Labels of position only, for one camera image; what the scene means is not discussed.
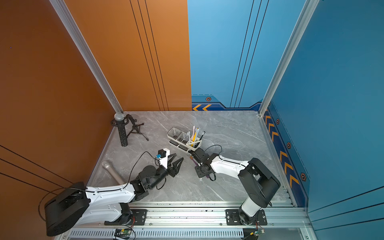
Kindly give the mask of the white toothbrush holder organizer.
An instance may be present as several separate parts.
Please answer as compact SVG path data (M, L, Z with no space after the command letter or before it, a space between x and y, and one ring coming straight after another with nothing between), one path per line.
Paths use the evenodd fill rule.
M199 139L201 137L203 132L199 132ZM191 153L193 151L195 151L197 148L199 148L201 146L201 143L198 139L198 141L195 142L195 145L192 147L192 143L193 141L190 139L190 143L187 144L187 141L188 141L188 133L178 129L178 128L171 128L168 132L167 132L167 137L169 139L169 143L172 145L172 146L175 146L177 147L178 149L180 150L183 150L184 152L186 153Z

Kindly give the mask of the yellow toothbrush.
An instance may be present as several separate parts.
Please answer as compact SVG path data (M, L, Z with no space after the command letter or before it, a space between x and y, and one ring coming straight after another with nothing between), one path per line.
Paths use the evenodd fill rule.
M196 142L197 137L198 137L198 133L199 133L199 128L196 128L196 129L195 129L194 136L193 136L193 138L192 138L192 141L193 141L193 143L192 143L192 147L195 145L195 142Z

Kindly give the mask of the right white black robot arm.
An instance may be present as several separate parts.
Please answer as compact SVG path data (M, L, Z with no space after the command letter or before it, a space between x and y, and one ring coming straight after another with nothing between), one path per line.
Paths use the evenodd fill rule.
M228 159L220 154L208 155L201 148L192 152L197 163L195 166L199 178L208 177L215 181L216 174L223 174L241 181L247 199L239 208L242 225L264 225L257 220L261 210L270 205L272 198L281 187L278 178L257 158L249 161Z

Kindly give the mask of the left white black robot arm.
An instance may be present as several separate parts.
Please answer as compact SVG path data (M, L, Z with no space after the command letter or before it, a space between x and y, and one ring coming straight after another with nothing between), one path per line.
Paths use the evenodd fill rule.
M184 161L169 155L161 164L146 166L138 176L118 186L94 188L78 182L64 189L44 205L46 233L55 237L74 226L104 222L107 225L125 225L133 213L129 203L138 202L149 195L168 176L175 177Z

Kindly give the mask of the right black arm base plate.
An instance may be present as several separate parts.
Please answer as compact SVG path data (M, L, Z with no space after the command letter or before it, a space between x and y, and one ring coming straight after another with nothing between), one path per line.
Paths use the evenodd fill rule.
M241 209L227 209L226 221L228 226L267 226L267 217L264 210L258 210L254 216L249 217Z

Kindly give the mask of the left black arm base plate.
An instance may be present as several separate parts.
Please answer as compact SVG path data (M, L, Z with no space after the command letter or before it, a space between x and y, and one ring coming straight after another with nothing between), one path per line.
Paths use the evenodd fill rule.
M122 226L127 225L129 227L144 226L147 218L146 209L133 209L129 213L122 213L115 221L105 221L105 226Z

